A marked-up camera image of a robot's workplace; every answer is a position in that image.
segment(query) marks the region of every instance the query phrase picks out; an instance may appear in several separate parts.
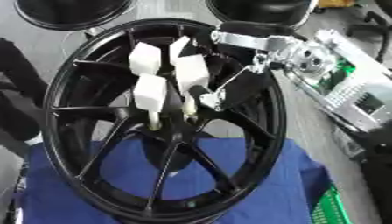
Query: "white foam block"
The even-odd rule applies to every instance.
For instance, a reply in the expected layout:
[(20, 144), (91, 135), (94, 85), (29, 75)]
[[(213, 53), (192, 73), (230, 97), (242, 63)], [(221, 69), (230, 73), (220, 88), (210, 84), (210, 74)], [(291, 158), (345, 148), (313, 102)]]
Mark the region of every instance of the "white foam block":
[(184, 36), (170, 45), (170, 63), (173, 66), (176, 66), (176, 60), (179, 58), (179, 55), (181, 54), (184, 47), (186, 47), (186, 45), (189, 43), (189, 41), (191, 41), (191, 39), (187, 36)]
[(192, 86), (207, 87), (210, 78), (208, 67), (201, 54), (181, 57), (176, 62), (176, 79), (184, 95)]
[(138, 43), (129, 55), (130, 70), (135, 75), (157, 74), (161, 67), (161, 49), (153, 45)]
[(166, 93), (166, 79), (150, 74), (142, 74), (133, 90), (136, 106), (150, 112), (162, 111)]

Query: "screw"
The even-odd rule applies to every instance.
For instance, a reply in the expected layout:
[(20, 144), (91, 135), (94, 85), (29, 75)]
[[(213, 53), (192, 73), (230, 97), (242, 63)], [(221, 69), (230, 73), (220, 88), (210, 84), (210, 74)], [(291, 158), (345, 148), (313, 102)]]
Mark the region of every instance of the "screw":
[(306, 63), (301, 63), (300, 67), (301, 69), (305, 70), (308, 67), (308, 65)]
[(311, 55), (312, 55), (312, 53), (311, 53), (310, 51), (304, 52), (304, 56), (305, 56), (306, 58), (311, 57)]
[(313, 65), (318, 66), (319, 64), (321, 64), (321, 59), (314, 59), (313, 60)]

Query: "rim lip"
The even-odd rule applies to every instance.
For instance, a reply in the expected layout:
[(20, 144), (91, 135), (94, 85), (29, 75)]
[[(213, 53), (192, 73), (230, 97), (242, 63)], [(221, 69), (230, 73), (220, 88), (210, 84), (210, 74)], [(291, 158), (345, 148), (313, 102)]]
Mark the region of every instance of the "rim lip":
[(45, 103), (44, 103), (44, 113), (45, 113), (45, 129), (43, 131), (44, 137), (44, 145), (47, 156), (49, 157), (52, 166), (56, 170), (56, 172), (66, 180), (66, 182), (87, 202), (92, 204), (93, 206), (103, 210), (106, 213), (113, 214), (114, 216), (123, 217), (125, 219), (130, 219), (133, 221), (141, 221), (141, 222), (150, 222), (150, 223), (184, 223), (187, 221), (195, 221), (195, 220), (204, 220), (207, 217), (213, 217), (225, 210), (229, 209), (231, 206), (243, 200), (246, 196), (249, 195), (255, 188), (258, 187), (260, 183), (264, 181), (264, 179), (269, 175), (270, 169), (273, 164), (276, 162), (278, 155), (284, 144), (285, 134), (286, 134), (286, 111), (284, 105), (284, 97), (282, 95), (281, 89), (277, 84), (277, 81), (274, 77), (273, 84), (269, 88), (269, 92), (271, 92), (272, 106), (276, 111), (276, 117), (274, 120), (277, 120), (278, 123), (277, 132), (276, 132), (276, 140), (271, 141), (271, 145), (266, 150), (267, 153), (263, 156), (261, 163), (257, 166), (262, 169), (259, 169), (258, 173), (254, 173), (254, 177), (252, 179), (257, 179), (257, 181), (249, 182), (248, 187), (241, 189), (236, 194), (232, 195), (230, 199), (224, 201), (224, 203), (216, 203), (211, 206), (205, 206), (200, 208), (199, 210), (192, 210), (193, 214), (189, 214), (186, 218), (178, 217), (173, 215), (170, 217), (167, 214), (167, 217), (140, 217), (134, 213), (130, 213), (130, 210), (122, 207), (120, 205), (116, 205), (110, 203), (99, 195), (91, 192), (84, 185), (80, 185), (80, 182), (74, 178), (74, 175), (67, 169), (67, 166), (63, 163), (61, 156), (57, 152), (57, 148), (59, 148), (60, 141), (58, 136), (53, 133), (53, 125), (52, 119), (53, 114), (51, 113), (52, 102), (55, 100), (57, 96), (56, 93), (60, 88), (65, 77), (71, 75), (68, 72), (68, 69), (72, 66), (74, 60), (78, 59), (81, 55), (86, 55), (91, 53), (94, 49), (99, 48), (100, 46), (105, 45), (110, 40), (117, 38), (120, 35), (123, 35), (123, 32), (126, 29), (129, 29), (132, 25), (144, 25), (148, 23), (191, 23), (196, 25), (204, 25), (206, 27), (212, 27), (210, 24), (204, 24), (198, 21), (192, 21), (187, 19), (180, 18), (153, 18), (153, 19), (143, 19), (137, 20), (133, 22), (129, 22), (127, 24), (122, 24), (117, 27), (113, 27), (99, 35), (90, 39), (87, 43), (82, 45), (76, 52), (74, 52), (64, 63), (64, 65), (60, 68), (55, 78), (52, 80), (52, 84), (48, 88), (45, 95)]
[(82, 23), (74, 23), (74, 24), (51, 24), (42, 20), (35, 19), (27, 15), (24, 11), (22, 11), (19, 5), (19, 1), (20, 0), (15, 1), (14, 8), (17, 11), (17, 14), (28, 23), (47, 30), (72, 32), (72, 31), (86, 30), (89, 28), (94, 28), (96, 26), (104, 25), (110, 22), (111, 20), (120, 17), (128, 9), (128, 7), (131, 5), (133, 0), (125, 0), (123, 4), (114, 8), (106, 15), (98, 17), (94, 22), (82, 22)]
[[(296, 23), (293, 24), (285, 24), (289, 26), (290, 28), (296, 30), (299, 27), (301, 27), (309, 18), (311, 15), (312, 9), (314, 9), (315, 5), (318, 0), (311, 0), (311, 3), (308, 7), (308, 10), (306, 14)], [(227, 22), (227, 21), (237, 21), (236, 19), (232, 19), (231, 17), (226, 16), (224, 13), (222, 13), (220, 10), (218, 10), (218, 7), (215, 6), (214, 0), (206, 0), (206, 6), (208, 9), (222, 22)], [(258, 24), (268, 24), (268, 25), (281, 25), (281, 24), (272, 24), (272, 23), (262, 23), (262, 22), (257, 22), (257, 21), (249, 21), (249, 22), (256, 22)]]

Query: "metal arm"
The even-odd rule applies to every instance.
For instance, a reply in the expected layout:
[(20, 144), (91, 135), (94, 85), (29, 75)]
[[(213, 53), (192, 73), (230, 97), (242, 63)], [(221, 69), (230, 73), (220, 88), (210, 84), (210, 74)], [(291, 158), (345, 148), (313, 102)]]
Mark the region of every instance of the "metal arm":
[[(302, 41), (292, 36), (260, 38), (216, 30), (211, 39), (217, 45), (254, 49), (253, 65), (244, 68), (254, 75), (264, 75), (271, 63), (282, 64), (287, 78), (353, 133), (376, 132), (392, 123), (392, 73), (336, 31), (321, 30), (313, 39)], [(222, 109), (226, 85), (203, 94), (200, 102)]]

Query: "white post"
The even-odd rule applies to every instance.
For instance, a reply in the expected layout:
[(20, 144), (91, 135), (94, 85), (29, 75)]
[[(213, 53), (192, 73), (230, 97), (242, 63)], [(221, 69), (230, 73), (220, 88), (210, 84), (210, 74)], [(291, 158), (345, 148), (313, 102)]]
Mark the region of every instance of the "white post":
[(159, 130), (162, 127), (162, 123), (160, 122), (158, 112), (149, 111), (149, 119), (150, 119), (150, 129)]

